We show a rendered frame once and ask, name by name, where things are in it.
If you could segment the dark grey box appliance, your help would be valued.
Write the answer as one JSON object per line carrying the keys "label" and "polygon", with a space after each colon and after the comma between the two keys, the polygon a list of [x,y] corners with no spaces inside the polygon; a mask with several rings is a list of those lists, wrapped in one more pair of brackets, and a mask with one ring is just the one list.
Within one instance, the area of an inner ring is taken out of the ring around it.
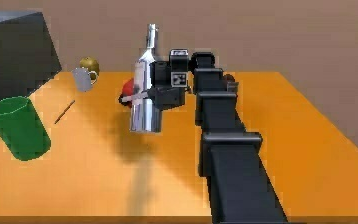
{"label": "dark grey box appliance", "polygon": [[0,100],[28,97],[61,70],[42,12],[0,11]]}

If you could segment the brown pencil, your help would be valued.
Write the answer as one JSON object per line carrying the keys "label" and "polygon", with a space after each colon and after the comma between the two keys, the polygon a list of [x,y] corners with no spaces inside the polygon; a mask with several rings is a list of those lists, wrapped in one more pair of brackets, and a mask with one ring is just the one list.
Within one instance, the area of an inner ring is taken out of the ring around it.
{"label": "brown pencil", "polygon": [[71,106],[75,103],[75,100],[72,100],[66,107],[65,109],[58,115],[57,119],[54,121],[54,124],[57,124],[62,117],[67,113],[67,111],[71,108]]}

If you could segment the silver glass bottle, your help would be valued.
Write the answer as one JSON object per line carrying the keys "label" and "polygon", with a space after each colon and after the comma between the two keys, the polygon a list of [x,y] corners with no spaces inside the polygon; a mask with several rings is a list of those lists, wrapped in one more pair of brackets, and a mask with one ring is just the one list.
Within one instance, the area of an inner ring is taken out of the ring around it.
{"label": "silver glass bottle", "polygon": [[130,130],[133,132],[158,133],[161,130],[161,111],[148,97],[148,91],[153,87],[151,66],[156,60],[157,40],[158,27],[149,24],[146,49],[135,63],[133,90],[139,98],[132,100]]}

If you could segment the grey mug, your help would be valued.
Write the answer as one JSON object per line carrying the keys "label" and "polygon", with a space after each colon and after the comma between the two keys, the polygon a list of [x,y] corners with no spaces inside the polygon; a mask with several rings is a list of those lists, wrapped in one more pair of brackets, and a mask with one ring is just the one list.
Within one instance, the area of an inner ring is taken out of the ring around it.
{"label": "grey mug", "polygon": [[76,88],[80,92],[90,91],[93,85],[98,80],[98,74],[96,71],[89,71],[87,68],[75,68],[71,71]]}

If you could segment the green plastic cup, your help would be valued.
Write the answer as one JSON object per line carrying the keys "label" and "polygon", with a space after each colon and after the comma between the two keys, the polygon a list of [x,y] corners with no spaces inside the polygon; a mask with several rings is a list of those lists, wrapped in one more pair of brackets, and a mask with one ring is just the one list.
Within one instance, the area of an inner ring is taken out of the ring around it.
{"label": "green plastic cup", "polygon": [[39,158],[51,148],[51,140],[29,98],[0,100],[0,137],[20,161]]}

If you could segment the orange table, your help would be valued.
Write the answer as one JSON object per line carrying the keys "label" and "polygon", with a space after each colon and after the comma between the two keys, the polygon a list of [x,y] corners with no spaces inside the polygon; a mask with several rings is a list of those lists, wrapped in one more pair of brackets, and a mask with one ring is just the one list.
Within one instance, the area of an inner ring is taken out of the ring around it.
{"label": "orange table", "polygon": [[[164,114],[159,134],[133,134],[117,101],[126,80],[107,72],[81,93],[62,72],[32,95],[52,146],[22,162],[0,139],[0,221],[209,219],[194,97]],[[263,135],[260,155],[287,216],[358,222],[358,148],[282,75],[243,72],[237,80],[239,113]]]}

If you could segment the red tomato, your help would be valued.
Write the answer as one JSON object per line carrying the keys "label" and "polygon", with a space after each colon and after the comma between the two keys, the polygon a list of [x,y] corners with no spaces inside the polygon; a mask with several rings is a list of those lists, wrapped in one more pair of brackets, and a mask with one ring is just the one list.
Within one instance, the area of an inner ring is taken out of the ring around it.
{"label": "red tomato", "polygon": [[123,102],[122,98],[125,96],[131,96],[133,94],[134,94],[134,79],[131,78],[122,87],[122,92],[118,98],[119,103],[123,106],[127,106],[128,108],[131,108],[132,102],[131,101]]}

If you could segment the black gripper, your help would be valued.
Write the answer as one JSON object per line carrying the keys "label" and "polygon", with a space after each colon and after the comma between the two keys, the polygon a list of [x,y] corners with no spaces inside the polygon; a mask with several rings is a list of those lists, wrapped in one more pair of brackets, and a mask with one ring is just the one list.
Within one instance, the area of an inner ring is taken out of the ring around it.
{"label": "black gripper", "polygon": [[148,91],[120,98],[121,102],[150,98],[159,110],[168,110],[185,104],[185,87],[171,85],[171,67],[168,61],[151,64],[152,87]]}

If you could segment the olive green apple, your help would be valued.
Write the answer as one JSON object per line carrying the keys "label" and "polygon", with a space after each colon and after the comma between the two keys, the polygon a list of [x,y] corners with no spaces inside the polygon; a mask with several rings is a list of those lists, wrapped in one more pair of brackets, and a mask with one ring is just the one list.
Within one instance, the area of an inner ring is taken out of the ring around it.
{"label": "olive green apple", "polygon": [[100,68],[98,61],[93,57],[83,57],[79,62],[80,67],[87,68],[90,72],[90,78],[96,80],[99,76]]}

